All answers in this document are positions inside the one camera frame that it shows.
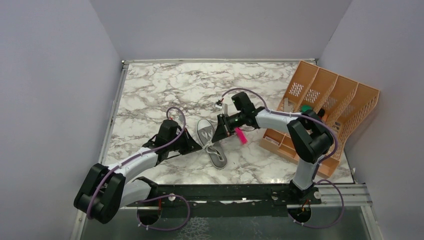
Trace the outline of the orange plastic organizer tray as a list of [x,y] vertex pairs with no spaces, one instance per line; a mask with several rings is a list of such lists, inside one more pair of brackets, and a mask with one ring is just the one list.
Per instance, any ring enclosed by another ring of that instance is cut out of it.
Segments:
[[309,105],[337,136],[338,148],[321,164],[318,176],[347,179],[351,171],[344,147],[350,135],[376,107],[380,91],[304,60],[268,63],[264,67],[258,78],[272,86],[270,92],[275,99],[280,99],[276,105],[278,111],[283,112],[284,98],[294,103],[294,112],[300,112],[302,105]]

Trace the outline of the grey canvas sneaker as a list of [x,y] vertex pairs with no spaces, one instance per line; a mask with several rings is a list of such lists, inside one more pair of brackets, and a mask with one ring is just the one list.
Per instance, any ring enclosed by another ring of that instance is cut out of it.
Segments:
[[215,127],[205,118],[200,119],[196,124],[196,133],[200,145],[209,156],[212,165],[217,169],[223,169],[227,165],[227,157],[219,142],[212,142],[215,134]]

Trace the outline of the pink plastic bar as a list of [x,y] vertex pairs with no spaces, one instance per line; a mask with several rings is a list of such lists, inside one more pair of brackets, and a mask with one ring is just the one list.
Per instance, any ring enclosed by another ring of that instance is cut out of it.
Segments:
[[244,134],[244,131],[241,130],[239,127],[235,128],[235,133],[236,133],[236,136],[238,137],[238,139],[239,139],[239,141],[242,145],[245,145],[248,142],[248,140],[247,140],[247,138]]

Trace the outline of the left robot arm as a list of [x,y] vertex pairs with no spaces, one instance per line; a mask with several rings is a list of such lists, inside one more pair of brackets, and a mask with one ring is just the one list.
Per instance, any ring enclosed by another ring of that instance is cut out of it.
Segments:
[[166,119],[158,133],[135,154],[110,165],[94,164],[77,192],[73,206],[86,213],[89,219],[106,224],[120,208],[134,202],[152,205],[157,200],[153,182],[133,179],[168,159],[170,152],[187,155],[201,149],[202,146],[185,128]]

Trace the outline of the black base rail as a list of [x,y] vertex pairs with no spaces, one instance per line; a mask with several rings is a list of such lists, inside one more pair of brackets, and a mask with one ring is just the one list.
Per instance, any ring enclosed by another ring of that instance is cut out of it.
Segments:
[[157,184],[141,180],[150,188],[145,199],[129,203],[142,212],[163,218],[191,217],[287,217],[289,209],[321,204],[319,189],[298,193],[289,183],[267,184]]

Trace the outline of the green cap item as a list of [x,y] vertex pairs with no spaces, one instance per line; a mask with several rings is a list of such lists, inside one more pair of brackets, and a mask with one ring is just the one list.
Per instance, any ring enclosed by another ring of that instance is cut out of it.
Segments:
[[313,110],[314,108],[312,107],[312,106],[309,106],[309,105],[302,105],[301,107],[300,107],[300,112],[301,113],[304,113],[304,112],[306,112],[306,111],[308,111],[308,110]]

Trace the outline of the grey metal bracket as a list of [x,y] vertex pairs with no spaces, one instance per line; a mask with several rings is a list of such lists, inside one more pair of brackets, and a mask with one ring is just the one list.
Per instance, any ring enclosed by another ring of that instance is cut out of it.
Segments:
[[288,97],[285,97],[283,99],[283,105],[282,105],[282,111],[287,113],[293,113],[294,112],[295,104],[290,101]]

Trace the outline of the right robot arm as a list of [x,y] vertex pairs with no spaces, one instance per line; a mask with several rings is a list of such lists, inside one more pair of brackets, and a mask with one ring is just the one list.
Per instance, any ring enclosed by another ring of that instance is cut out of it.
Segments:
[[267,105],[255,107],[247,95],[248,89],[239,88],[238,91],[231,97],[238,112],[217,115],[211,143],[232,136],[236,128],[244,125],[288,134],[299,157],[288,196],[292,202],[302,203],[309,196],[308,189],[314,184],[319,164],[332,155],[331,146],[338,144],[334,133],[313,110],[293,113],[270,110]]

